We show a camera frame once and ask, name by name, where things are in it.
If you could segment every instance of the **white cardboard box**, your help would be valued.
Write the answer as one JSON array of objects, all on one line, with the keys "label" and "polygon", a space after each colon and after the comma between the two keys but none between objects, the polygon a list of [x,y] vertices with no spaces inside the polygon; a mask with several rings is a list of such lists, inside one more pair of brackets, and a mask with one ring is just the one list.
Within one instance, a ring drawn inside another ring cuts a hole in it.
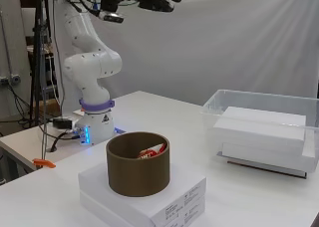
[{"label": "white cardboard box", "polygon": [[213,127],[220,143],[284,152],[300,156],[306,116],[228,107]]},{"label": "white cardboard box", "polygon": [[[134,227],[125,219],[112,212],[106,206],[92,199],[90,196],[80,191],[81,204],[106,224],[112,227]],[[180,211],[174,220],[170,221],[164,227],[188,227],[199,215],[205,210],[205,196],[202,196],[197,201],[193,202],[191,206]]]},{"label": "white cardboard box", "polygon": [[88,200],[89,197],[91,202],[87,205],[91,207],[99,208],[100,205],[97,212],[109,209],[114,219],[118,216],[124,223],[136,227],[163,227],[204,195],[206,179],[172,164],[166,189],[152,196],[127,197],[110,188],[107,165],[101,163],[80,173],[79,184],[81,199]]},{"label": "white cardboard box", "polygon": [[299,156],[226,142],[222,144],[222,155],[311,173],[316,168],[314,130],[306,130],[306,137]]}]

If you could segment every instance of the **cylindrical container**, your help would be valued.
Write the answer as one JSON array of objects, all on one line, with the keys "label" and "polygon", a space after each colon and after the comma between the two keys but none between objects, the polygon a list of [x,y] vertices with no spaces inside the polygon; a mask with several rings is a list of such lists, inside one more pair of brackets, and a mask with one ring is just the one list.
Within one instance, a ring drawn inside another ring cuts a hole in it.
[{"label": "cylindrical container", "polygon": [[[137,159],[142,150],[166,144],[164,152]],[[119,135],[107,144],[110,187],[117,193],[142,197],[156,194],[169,184],[169,142],[158,134],[131,132]]]}]

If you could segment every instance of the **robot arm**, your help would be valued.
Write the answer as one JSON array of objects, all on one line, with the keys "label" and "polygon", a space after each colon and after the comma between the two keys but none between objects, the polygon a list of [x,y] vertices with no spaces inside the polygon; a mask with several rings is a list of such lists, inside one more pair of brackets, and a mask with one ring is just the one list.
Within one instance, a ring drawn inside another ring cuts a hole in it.
[{"label": "robot arm", "polygon": [[[101,0],[101,9],[88,7],[91,0],[62,0],[59,5],[66,7],[64,23],[66,32],[72,38],[80,54],[68,57],[64,61],[64,72],[82,91],[80,103],[85,110],[84,116],[77,122],[82,144],[96,144],[114,135],[111,117],[109,92],[98,85],[98,79],[112,76],[122,68],[118,53],[107,47],[98,37],[89,13],[102,20],[122,23],[123,17],[116,13],[119,3],[124,0]],[[136,0],[140,7],[153,11],[171,12],[173,2],[180,0]]]}]

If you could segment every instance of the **orange tool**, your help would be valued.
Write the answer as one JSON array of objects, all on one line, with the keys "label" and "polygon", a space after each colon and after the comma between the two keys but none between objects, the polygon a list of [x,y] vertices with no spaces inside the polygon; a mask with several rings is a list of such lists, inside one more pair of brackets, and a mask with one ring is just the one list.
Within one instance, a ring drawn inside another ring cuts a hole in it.
[{"label": "orange tool", "polygon": [[56,165],[54,163],[52,163],[50,160],[38,159],[38,158],[33,159],[33,164],[34,165],[47,166],[49,168],[56,167]]}]

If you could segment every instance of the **blue led light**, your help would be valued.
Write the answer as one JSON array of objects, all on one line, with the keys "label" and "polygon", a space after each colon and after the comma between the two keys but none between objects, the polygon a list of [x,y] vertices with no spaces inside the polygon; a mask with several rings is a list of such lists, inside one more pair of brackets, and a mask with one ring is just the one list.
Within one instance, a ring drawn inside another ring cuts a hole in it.
[{"label": "blue led light", "polygon": [[86,144],[89,144],[90,143],[90,135],[89,135],[89,129],[87,126],[84,128],[84,131],[86,134]]}]

